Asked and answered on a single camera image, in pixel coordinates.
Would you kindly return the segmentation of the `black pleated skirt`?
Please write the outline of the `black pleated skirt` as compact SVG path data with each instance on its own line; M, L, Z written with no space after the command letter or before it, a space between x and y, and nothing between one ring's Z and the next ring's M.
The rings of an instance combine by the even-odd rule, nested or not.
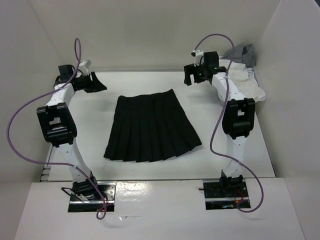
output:
M119 96L104 158L158 162L202 144L174 90Z

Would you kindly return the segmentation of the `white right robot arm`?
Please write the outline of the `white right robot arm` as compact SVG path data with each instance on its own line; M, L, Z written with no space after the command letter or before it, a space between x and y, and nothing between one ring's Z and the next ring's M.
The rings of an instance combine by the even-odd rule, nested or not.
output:
M229 63L227 67L219 65L219 56L215 51L204 52L193 50L191 55L194 63L184 66L184 83L210 82L217 90L223 101L223 113L219 118L222 129L227 137L226 153L223 157L230 159L228 165L221 171L219 178L219 192L224 197L236 193L243 183L244 146L250 132L254 128L255 100L247 98L238 90L229 77Z

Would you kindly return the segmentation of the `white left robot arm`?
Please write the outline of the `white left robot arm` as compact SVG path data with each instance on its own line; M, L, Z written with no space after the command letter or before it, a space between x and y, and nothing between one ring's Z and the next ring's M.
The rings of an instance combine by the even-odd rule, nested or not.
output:
M66 164L70 164L71 190L75 197L96 200L100 198L100 188L77 146L77 127L69 110L71 99L77 91L97 93L107 89L96 73L89 71L90 65L90 60L82 61L77 70L80 74L76 74L70 83L67 81L73 75L74 67L70 64L60 65L59 76L54 83L56 92L45 106L37 108L36 113L44 139L55 147Z

